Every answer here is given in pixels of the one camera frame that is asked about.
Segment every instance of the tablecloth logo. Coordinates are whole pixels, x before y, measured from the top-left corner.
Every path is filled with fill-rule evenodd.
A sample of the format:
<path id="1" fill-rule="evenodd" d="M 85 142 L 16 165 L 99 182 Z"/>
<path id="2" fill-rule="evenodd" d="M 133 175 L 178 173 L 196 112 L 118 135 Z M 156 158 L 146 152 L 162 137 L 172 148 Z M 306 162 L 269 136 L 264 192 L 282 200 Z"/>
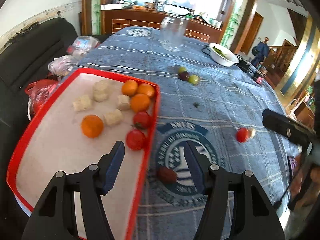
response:
<path id="1" fill-rule="evenodd" d="M 175 121 L 159 126 L 158 130 L 166 134 L 156 152 L 156 169 L 165 166 L 177 173 L 177 180 L 173 184 L 163 184 L 159 180 L 150 185 L 165 201 L 177 206 L 203 205 L 206 196 L 199 193 L 193 184 L 186 159 L 183 154 L 183 145 L 187 140 L 193 141 L 199 153 L 205 155 L 211 163 L 224 167 L 218 158 L 212 144 L 204 136 L 207 129 L 200 125 Z"/>
<path id="2" fill-rule="evenodd" d="M 151 34 L 151 31 L 148 31 L 146 29 L 130 29 L 130 30 L 126 30 L 126 32 L 132 36 L 142 36 L 142 37 L 149 36 Z"/>

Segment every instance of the plaid tablecloth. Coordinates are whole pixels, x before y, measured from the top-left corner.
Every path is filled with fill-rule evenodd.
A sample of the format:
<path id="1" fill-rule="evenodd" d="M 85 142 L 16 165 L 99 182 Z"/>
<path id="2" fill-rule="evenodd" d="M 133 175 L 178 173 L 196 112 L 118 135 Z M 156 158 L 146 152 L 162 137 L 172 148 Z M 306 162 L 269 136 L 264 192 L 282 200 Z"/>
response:
<path id="1" fill-rule="evenodd" d="M 82 66 L 150 80 L 161 89 L 158 130 L 133 239 L 193 239 L 206 198 L 197 193 L 191 180 L 181 147 L 185 140 L 193 140 L 200 153 L 227 171 L 253 171 L 272 203 L 288 185 L 287 155 L 297 155 L 297 148 L 262 125 L 264 109 L 284 113 L 273 89 L 266 82 L 258 85 L 236 66 L 218 65 L 201 52 L 204 46 L 185 37 L 181 51 L 169 52 L 162 48 L 158 30 L 128 27 L 80 62 Z M 181 81 L 175 65 L 199 76 L 199 85 Z M 235 133 L 240 127 L 255 128 L 256 136 L 238 143 Z M 165 186 L 155 178 L 160 165 L 177 172 L 175 184 Z M 288 195 L 279 216 L 287 203 Z M 230 192 L 223 239 L 229 235 L 232 206 Z"/>

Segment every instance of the red tray rim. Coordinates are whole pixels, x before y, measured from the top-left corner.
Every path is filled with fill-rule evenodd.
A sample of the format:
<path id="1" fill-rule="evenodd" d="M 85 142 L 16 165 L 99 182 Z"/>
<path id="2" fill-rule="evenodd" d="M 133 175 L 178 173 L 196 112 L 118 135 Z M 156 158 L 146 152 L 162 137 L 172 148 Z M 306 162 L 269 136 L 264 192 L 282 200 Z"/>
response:
<path id="1" fill-rule="evenodd" d="M 21 136 L 19 142 L 17 143 L 17 146 L 11 156 L 8 170 L 7 170 L 7 177 L 6 181 L 9 186 L 9 188 L 12 190 L 12 192 L 15 194 L 15 196 L 22 202 L 22 204 L 28 208 L 31 212 L 33 211 L 33 207 L 21 196 L 19 191 L 17 190 L 16 186 L 16 176 L 18 172 L 18 168 L 20 165 L 20 161 L 24 155 L 24 152 L 29 144 L 29 141 L 31 140 L 33 133 L 36 131 L 38 125 L 42 121 L 45 114 L 48 112 L 50 107 L 53 105 L 53 103 L 57 100 L 57 98 L 63 93 L 63 91 L 80 75 L 80 74 L 93 74 L 96 76 L 101 76 L 109 79 L 113 79 L 120 82 L 125 82 L 129 79 L 135 80 L 138 84 L 141 83 L 147 83 L 153 86 L 156 90 L 156 100 L 153 107 L 153 113 L 152 113 L 152 125 L 148 129 L 148 144 L 146 145 L 144 149 L 144 155 L 143 160 L 140 166 L 139 171 L 139 178 L 136 185 L 136 192 L 134 195 L 134 200 L 132 203 L 130 215 L 129 215 L 129 222 L 127 225 L 127 230 L 125 234 L 125 240 L 131 240 L 131 236 L 133 233 L 133 228 L 136 222 L 136 214 L 138 211 L 138 206 L 140 202 L 140 197 L 144 185 L 144 180 L 146 177 L 146 171 L 147 171 L 147 165 L 149 162 L 149 157 L 152 149 L 152 142 L 154 133 L 156 130 L 156 120 L 158 116 L 158 111 L 160 107 L 160 87 L 156 83 L 152 83 L 147 80 L 139 79 L 132 76 L 123 75 L 120 73 L 114 73 L 110 71 L 103 71 L 98 69 L 92 69 L 92 68 L 79 68 L 76 71 L 74 71 L 57 89 L 56 91 L 49 97 L 48 101 L 43 105 L 43 107 L 36 113 L 36 115 L 33 117 L 31 122 L 29 123 L 28 127 L 26 128 L 25 132 Z"/>

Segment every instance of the bowl of green vegetables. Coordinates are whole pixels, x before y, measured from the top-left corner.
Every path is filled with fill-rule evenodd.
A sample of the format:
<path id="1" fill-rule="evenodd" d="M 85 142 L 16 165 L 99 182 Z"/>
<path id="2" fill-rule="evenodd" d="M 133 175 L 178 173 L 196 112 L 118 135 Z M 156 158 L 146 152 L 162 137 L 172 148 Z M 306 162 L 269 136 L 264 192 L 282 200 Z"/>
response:
<path id="1" fill-rule="evenodd" d="M 210 43 L 211 58 L 218 64 L 231 67 L 233 64 L 239 63 L 239 59 L 230 50 L 220 44 Z"/>

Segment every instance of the white bowl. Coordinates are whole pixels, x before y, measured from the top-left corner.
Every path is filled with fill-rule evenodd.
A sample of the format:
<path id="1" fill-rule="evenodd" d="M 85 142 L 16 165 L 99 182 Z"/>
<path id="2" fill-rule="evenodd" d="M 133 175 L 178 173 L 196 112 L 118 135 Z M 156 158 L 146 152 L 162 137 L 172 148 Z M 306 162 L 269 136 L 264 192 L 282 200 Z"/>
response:
<path id="1" fill-rule="evenodd" d="M 225 66 L 225 67 L 231 67 L 233 64 L 239 63 L 239 59 L 236 57 L 236 55 L 233 54 L 227 48 L 223 47 L 222 45 L 216 44 L 216 43 L 210 43 L 209 47 L 210 47 L 211 58 L 216 63 L 218 63 L 218 64 L 220 64 L 222 66 Z M 223 56 L 221 56 L 220 54 L 215 52 L 213 47 L 216 47 L 217 49 L 220 49 L 226 55 L 226 58 L 224 58 Z"/>

